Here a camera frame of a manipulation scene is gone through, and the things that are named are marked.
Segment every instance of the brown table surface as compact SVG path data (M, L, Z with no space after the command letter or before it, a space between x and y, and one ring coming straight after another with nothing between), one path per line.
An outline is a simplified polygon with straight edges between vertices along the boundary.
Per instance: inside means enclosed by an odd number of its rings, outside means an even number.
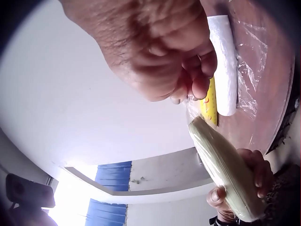
M247 0L201 0L201 3L207 16L229 16L238 54L253 69L254 77L260 77L255 91L248 75L242 75L247 89L241 87L244 93L241 98L249 98L246 91L252 96L257 103L256 116L250 117L249 112L238 108L233 116L219 116L218 130L236 148L257 149L265 154L280 127L290 96L293 51L281 29L255 3ZM262 50L267 50L265 66L258 70L258 62L264 57Z

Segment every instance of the wristwatch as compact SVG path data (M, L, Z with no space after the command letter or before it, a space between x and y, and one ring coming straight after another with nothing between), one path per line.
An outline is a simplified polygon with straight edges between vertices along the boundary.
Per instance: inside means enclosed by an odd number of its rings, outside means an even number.
M216 217L209 219L209 224L213 226L235 226L237 225L237 221L233 221L232 223L222 222Z

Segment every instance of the blue metal sheet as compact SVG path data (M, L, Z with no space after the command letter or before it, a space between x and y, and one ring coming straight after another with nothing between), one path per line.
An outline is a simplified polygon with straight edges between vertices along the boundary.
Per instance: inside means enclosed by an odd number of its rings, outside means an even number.
M128 191L132 162L99 165L95 181L113 191ZM90 199L85 226L123 226L126 205Z

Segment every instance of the yellow ruler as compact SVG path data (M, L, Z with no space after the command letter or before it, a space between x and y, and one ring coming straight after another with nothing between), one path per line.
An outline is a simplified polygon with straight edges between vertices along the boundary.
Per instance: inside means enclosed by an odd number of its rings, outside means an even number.
M205 99L200 101L201 114L217 126L217 109L214 77L210 79L209 90Z

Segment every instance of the hand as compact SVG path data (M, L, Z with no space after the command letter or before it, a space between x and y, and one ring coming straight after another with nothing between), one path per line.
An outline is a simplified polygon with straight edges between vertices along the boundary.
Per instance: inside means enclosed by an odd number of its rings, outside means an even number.
M217 59L199 0L61 2L97 41L111 70L148 100L206 97Z
M274 176L270 163L263 159L260 151L250 151L248 149L238 149L237 152L244 159L247 166L253 171L254 185L257 187L257 195L263 198L267 195L273 185ZM207 202L216 208L217 218L222 222L231 223L234 221L234 213L224 202L226 192L224 188L216 187L207 195Z

